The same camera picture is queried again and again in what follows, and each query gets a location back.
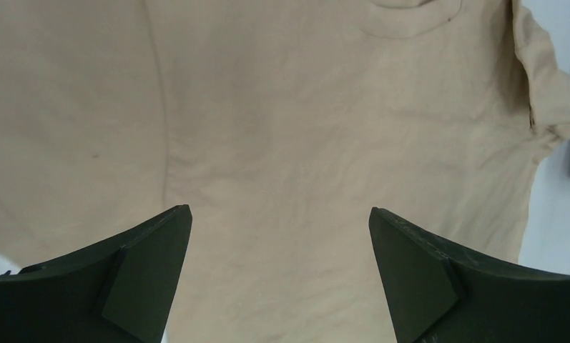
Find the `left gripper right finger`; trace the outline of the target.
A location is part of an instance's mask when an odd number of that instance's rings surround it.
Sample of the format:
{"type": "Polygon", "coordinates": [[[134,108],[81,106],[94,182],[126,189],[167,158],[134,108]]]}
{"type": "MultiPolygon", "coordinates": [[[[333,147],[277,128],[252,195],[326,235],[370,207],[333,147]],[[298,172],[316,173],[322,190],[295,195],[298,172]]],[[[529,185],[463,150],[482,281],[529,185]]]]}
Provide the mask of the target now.
{"type": "Polygon", "coordinates": [[[570,275],[490,257],[386,209],[368,227],[398,342],[570,342],[570,275]]]}

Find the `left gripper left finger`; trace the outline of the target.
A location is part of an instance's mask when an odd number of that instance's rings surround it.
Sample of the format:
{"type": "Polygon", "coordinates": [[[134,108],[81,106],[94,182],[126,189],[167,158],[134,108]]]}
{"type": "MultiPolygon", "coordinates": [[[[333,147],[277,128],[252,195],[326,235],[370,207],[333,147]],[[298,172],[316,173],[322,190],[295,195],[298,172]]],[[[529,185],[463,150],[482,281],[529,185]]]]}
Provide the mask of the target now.
{"type": "Polygon", "coordinates": [[[192,213],[178,205],[125,232],[0,275],[0,342],[161,342],[192,213]]]}

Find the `beige t shirt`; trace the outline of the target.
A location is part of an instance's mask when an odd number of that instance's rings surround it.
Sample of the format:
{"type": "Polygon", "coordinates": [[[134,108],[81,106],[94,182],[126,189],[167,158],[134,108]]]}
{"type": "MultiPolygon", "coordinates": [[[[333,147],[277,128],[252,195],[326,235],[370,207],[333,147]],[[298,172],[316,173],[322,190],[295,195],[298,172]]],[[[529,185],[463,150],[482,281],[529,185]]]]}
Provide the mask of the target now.
{"type": "Polygon", "coordinates": [[[371,209],[516,262],[569,139],[520,1],[0,1],[0,253],[189,204],[171,342],[394,342],[371,209]]]}

